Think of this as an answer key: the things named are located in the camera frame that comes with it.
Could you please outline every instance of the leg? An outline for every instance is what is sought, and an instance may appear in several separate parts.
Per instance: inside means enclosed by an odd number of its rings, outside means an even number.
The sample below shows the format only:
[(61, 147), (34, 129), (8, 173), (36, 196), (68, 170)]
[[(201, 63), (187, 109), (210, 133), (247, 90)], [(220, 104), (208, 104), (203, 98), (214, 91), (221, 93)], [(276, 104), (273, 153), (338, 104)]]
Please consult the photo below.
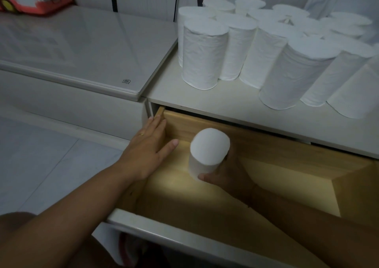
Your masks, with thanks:
[[(18, 228), (35, 217), (28, 212), (14, 212), (0, 215), (0, 244)], [(91, 236), (75, 253), (68, 263), (68, 268), (113, 268), (117, 265), (102, 245)]]

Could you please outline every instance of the white countertop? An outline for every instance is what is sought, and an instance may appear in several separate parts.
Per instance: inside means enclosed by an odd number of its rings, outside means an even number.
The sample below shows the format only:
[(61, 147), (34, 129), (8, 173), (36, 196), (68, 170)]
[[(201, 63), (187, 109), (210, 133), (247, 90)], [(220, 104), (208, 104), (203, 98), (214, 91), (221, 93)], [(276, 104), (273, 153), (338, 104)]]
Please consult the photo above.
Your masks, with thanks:
[(2, 14), (0, 68), (137, 100), (177, 37), (174, 22), (85, 7)]
[(182, 80), (175, 50), (143, 96), (153, 103), (379, 158), (378, 110), (364, 119), (350, 119), (328, 104), (309, 107), (299, 101), (278, 111), (265, 106), (258, 92), (239, 79), (219, 80), (207, 91), (191, 87)]

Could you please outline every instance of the left hand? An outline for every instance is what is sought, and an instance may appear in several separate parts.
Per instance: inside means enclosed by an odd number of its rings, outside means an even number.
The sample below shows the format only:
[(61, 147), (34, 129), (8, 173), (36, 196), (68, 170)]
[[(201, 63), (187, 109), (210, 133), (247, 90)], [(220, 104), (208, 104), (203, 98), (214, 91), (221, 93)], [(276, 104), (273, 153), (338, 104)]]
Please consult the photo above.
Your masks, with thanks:
[(179, 140), (173, 139), (162, 149), (159, 149), (164, 136), (166, 120), (161, 116), (150, 117), (143, 128), (132, 138), (114, 164), (122, 173), (127, 173), (127, 179), (134, 182), (151, 175), (162, 161), (178, 146)]

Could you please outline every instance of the hand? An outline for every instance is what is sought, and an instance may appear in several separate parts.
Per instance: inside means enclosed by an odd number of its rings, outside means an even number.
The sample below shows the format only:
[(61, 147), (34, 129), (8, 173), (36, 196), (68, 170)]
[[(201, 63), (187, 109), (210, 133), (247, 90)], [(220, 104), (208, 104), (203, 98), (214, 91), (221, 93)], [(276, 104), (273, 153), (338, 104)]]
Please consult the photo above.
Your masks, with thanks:
[(230, 145), (226, 159), (215, 172), (200, 174), (198, 178), (219, 186), (231, 196), (246, 204), (249, 202), (252, 191), (257, 187), (238, 160), (237, 153), (232, 145)]
[(160, 120), (160, 116), (150, 117), (114, 164), (121, 171), (128, 173), (129, 181), (134, 182), (147, 178), (178, 146), (179, 140), (174, 139), (160, 149), (166, 127), (166, 120)]

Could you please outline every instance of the glossy white cabinet lid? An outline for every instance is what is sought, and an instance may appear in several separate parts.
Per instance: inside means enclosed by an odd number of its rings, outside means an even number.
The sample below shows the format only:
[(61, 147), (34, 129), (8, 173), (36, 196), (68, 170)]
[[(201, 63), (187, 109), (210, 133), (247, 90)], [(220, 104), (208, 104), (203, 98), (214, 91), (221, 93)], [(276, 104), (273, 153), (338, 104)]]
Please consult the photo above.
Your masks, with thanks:
[(97, 9), (4, 13), (0, 69), (137, 100), (176, 41), (174, 22)]

